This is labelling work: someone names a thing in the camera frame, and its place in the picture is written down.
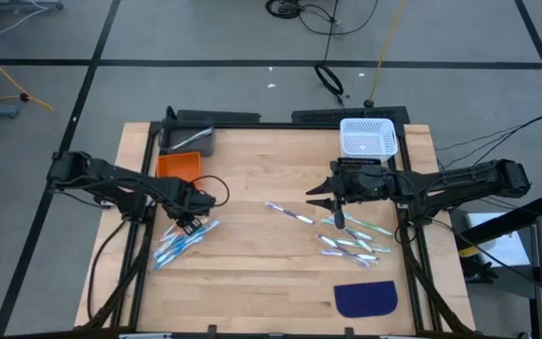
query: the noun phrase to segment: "wooden tabletop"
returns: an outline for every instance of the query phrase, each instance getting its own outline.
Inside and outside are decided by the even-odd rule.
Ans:
[[[130,170],[141,168],[148,128],[145,122],[125,124],[117,165]],[[230,187],[231,199],[212,211],[210,218],[222,221],[204,242],[159,271],[153,271],[149,262],[138,330],[205,332],[208,325],[217,325],[219,332],[234,333],[340,334],[345,327],[352,327],[356,334],[415,334],[403,253],[392,237],[359,228],[373,235],[377,244],[392,247],[392,253],[378,254],[380,264],[371,269],[320,254],[326,246],[316,238],[318,234],[344,235],[319,222],[329,212],[306,204],[309,197],[305,192],[329,175],[329,161],[340,155],[339,132],[215,132],[215,154],[202,158],[203,174],[222,178]],[[407,125],[406,140],[414,170],[438,170],[426,125]],[[155,159],[151,174],[154,172]],[[200,188],[219,201],[225,199],[225,190],[214,180],[202,181]],[[269,210],[263,202],[275,202],[317,222],[308,225],[288,218]],[[397,224],[390,201],[352,204],[344,210],[389,230]],[[156,216],[152,251],[160,246],[158,239],[172,224],[160,207]],[[444,214],[437,218],[449,221]],[[119,223],[118,211],[103,212],[94,253]],[[453,234],[438,225],[426,226],[424,231],[435,286],[463,323],[474,328]],[[98,263],[95,308],[105,302],[118,282],[127,233],[125,228],[107,245]],[[338,313],[335,285],[382,281],[396,285],[398,305],[394,312],[363,318],[346,318]],[[77,325],[87,321],[86,291],[87,281]],[[126,301],[132,295],[130,287]],[[421,299],[426,300],[424,292]],[[125,322],[129,306],[130,302],[125,302]],[[422,312],[428,329],[427,307]]]

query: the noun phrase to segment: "white cable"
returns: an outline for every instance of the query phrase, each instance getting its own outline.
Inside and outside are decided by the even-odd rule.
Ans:
[[[6,32],[8,32],[8,31],[11,30],[11,29],[16,28],[16,26],[18,26],[19,24],[21,24],[21,23],[23,23],[24,21],[28,20],[30,17],[35,16],[35,15],[37,15],[37,14],[41,14],[41,13],[43,13],[45,10],[49,9],[49,8],[47,8],[47,7],[38,5],[34,0],[28,0],[28,1],[30,1],[33,5],[35,5],[35,7],[39,8],[40,10],[37,10],[37,11],[35,11],[35,12],[32,12],[32,13],[26,15],[25,17],[23,17],[23,18],[22,18],[18,23],[16,23],[16,24],[13,24],[13,25],[11,25],[11,26],[8,27],[8,28],[5,28],[5,29],[0,30],[0,34],[6,33]]]

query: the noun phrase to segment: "blue cloth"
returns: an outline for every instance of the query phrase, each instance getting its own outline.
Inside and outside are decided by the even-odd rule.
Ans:
[[[367,282],[334,286],[338,312],[345,317],[388,315],[396,309],[394,282]]]

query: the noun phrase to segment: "orange container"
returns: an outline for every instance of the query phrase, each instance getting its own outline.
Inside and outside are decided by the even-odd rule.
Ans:
[[[162,177],[177,177],[191,182],[201,176],[199,152],[177,153],[158,156],[156,175]]]

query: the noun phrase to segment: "gray floor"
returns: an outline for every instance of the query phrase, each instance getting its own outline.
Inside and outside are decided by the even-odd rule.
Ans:
[[[524,1],[542,38],[542,1]],[[318,59],[326,39],[298,20],[270,17],[264,0],[122,0],[103,58]],[[329,0],[314,1],[330,9]],[[63,11],[29,19],[0,36],[2,58],[90,59],[111,0],[67,0]],[[369,1],[342,1],[345,29],[369,12]],[[329,59],[377,60],[397,2],[380,0],[370,24],[332,41]],[[0,14],[0,29],[23,13]],[[308,18],[322,29],[323,22]],[[540,62],[513,0],[407,2],[388,60]],[[0,119],[0,306],[44,188],[51,153],[59,146],[87,67],[7,66],[21,84],[56,112],[28,103],[16,120]],[[358,107],[375,69],[333,68]],[[0,75],[0,96],[17,93]],[[542,114],[542,70],[385,69],[377,105],[406,105],[414,123],[430,124],[437,147],[489,134]],[[165,107],[259,112],[264,121],[288,121],[293,110],[337,107],[311,68],[100,67],[95,73],[72,150],[114,159],[121,126],[161,119]],[[443,163],[472,146],[439,153]],[[542,196],[542,123],[524,129],[490,158],[524,164]],[[458,163],[467,166],[477,157]],[[472,211],[495,211],[482,202]],[[99,212],[54,198],[7,334],[72,327],[87,273]],[[473,286],[470,300],[479,330],[512,336],[528,331],[526,315],[507,316],[527,300]]]

